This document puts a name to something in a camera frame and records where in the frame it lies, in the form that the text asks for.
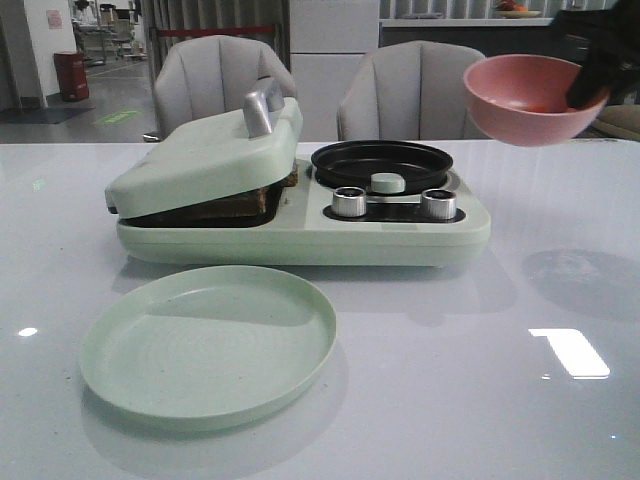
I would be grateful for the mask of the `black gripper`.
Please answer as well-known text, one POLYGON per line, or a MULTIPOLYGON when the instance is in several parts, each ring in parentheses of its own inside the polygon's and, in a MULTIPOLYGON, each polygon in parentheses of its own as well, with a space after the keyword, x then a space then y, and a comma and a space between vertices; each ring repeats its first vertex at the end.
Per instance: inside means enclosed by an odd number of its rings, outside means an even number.
POLYGON ((566 93, 570 108, 584 107, 603 89, 618 94, 639 84, 637 1, 618 1, 607 10, 561 10, 550 28, 588 42, 586 60, 566 93))

